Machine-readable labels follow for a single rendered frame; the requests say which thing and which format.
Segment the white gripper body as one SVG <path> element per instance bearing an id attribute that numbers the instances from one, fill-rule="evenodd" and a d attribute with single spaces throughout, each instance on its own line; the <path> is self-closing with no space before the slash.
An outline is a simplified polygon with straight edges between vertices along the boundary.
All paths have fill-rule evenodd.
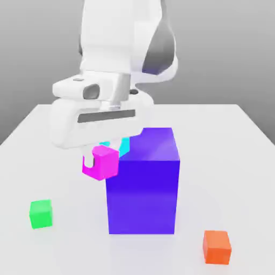
<path id="1" fill-rule="evenodd" d="M 50 111 L 50 139 L 68 149 L 139 135 L 151 118 L 154 101 L 139 91 L 116 110 L 99 100 L 58 99 Z"/>

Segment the small magenta cube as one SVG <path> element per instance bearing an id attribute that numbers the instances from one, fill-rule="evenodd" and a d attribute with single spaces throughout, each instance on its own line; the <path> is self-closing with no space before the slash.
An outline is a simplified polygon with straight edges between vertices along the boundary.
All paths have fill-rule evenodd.
<path id="1" fill-rule="evenodd" d="M 85 165 L 85 157 L 83 157 L 82 172 L 85 175 L 103 180 L 118 174 L 119 151 L 100 145 L 95 146 L 91 154 L 94 156 L 94 164 L 91 168 Z"/>

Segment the small cyan cube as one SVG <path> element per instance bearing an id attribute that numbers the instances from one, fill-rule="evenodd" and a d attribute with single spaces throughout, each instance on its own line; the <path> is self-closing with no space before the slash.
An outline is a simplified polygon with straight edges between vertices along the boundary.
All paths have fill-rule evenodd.
<path id="1" fill-rule="evenodd" d="M 100 142 L 99 144 L 106 146 L 106 147 L 110 146 L 110 142 L 108 142 L 108 141 Z M 130 139 L 128 137 L 124 137 L 121 139 L 121 144 L 120 144 L 120 148 L 119 148 L 119 157 L 124 156 L 129 151 L 130 151 Z"/>

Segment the small green cube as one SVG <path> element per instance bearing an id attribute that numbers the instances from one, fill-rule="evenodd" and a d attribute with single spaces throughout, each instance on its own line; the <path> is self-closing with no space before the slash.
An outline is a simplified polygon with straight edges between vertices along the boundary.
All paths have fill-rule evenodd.
<path id="1" fill-rule="evenodd" d="M 51 227 L 53 210 L 51 200 L 38 200 L 30 204 L 29 217 L 33 229 Z"/>

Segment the small orange cube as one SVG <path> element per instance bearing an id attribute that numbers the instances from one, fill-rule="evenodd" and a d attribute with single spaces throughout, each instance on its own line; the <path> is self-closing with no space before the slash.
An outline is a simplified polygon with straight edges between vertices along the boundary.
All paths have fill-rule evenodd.
<path id="1" fill-rule="evenodd" d="M 206 264 L 229 264 L 232 248 L 226 231 L 206 230 L 202 249 Z"/>

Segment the large purple box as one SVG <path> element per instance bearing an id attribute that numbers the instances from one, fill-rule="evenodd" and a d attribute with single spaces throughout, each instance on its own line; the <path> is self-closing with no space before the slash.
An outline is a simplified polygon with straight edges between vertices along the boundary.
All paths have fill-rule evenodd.
<path id="1" fill-rule="evenodd" d="M 171 128 L 144 128 L 129 140 L 118 175 L 106 180 L 110 234 L 173 234 L 180 157 Z"/>

